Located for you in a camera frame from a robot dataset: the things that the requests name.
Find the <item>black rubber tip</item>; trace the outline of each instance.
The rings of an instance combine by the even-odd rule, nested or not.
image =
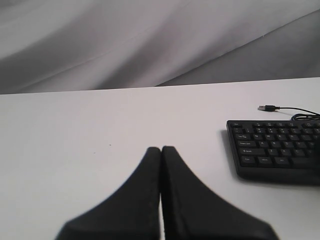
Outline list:
[[[162,149],[160,191],[166,240],[277,240],[270,225],[224,201]]]
[[[161,151],[150,147],[107,200],[67,222],[57,240],[158,240]]]

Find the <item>usb connector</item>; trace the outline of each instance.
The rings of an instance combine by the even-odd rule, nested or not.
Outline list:
[[[266,111],[266,112],[274,112],[275,110],[279,110],[280,107],[274,106],[274,105],[264,105],[264,106],[259,106],[258,110],[260,111]]]

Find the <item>white table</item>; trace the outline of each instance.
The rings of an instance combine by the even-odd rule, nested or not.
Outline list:
[[[175,146],[194,173],[282,240],[320,238],[320,188],[238,179],[227,120],[320,112],[320,78],[0,95],[0,238],[52,240],[112,194],[149,146]]]

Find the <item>keyboard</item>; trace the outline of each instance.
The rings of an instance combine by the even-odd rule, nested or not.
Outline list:
[[[320,121],[230,120],[237,174],[251,181],[320,185],[315,142]]]

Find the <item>usb cable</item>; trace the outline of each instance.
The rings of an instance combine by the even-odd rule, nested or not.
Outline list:
[[[313,112],[313,111],[309,111],[309,110],[305,110],[302,108],[297,108],[297,107],[280,107],[280,106],[274,106],[274,105],[264,105],[264,106],[259,106],[258,110],[260,111],[266,111],[266,112],[274,112],[276,110],[280,110],[280,109],[293,109],[293,110],[298,110],[298,111],[303,111],[306,113],[298,113],[292,116],[291,120],[292,121],[301,121],[301,120],[309,120],[309,121],[318,121],[320,120],[320,114]]]

